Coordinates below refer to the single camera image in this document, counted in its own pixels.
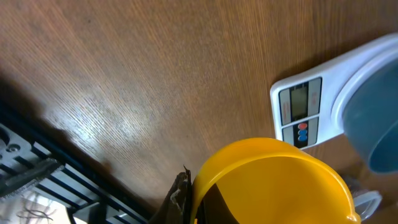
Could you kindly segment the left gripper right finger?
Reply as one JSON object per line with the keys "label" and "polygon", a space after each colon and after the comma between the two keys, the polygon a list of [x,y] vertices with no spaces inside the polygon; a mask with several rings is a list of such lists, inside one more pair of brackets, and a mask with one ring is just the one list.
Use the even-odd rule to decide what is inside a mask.
{"label": "left gripper right finger", "polygon": [[203,197],[196,214],[197,224],[238,224],[218,186],[214,184]]}

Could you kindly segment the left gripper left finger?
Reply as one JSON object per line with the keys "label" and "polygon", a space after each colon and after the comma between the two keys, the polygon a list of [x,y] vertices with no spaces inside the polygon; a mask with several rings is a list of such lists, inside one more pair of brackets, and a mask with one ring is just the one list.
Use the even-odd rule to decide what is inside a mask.
{"label": "left gripper left finger", "polygon": [[191,172],[180,172],[149,224],[189,224],[192,207]]}

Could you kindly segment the yellow measuring scoop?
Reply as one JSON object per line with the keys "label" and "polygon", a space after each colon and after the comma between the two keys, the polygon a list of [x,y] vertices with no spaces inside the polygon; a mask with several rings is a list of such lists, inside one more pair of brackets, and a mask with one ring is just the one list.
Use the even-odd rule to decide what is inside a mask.
{"label": "yellow measuring scoop", "polygon": [[239,223],[361,223],[335,170],[276,139],[244,139],[213,154],[193,181],[191,223],[214,184]]}

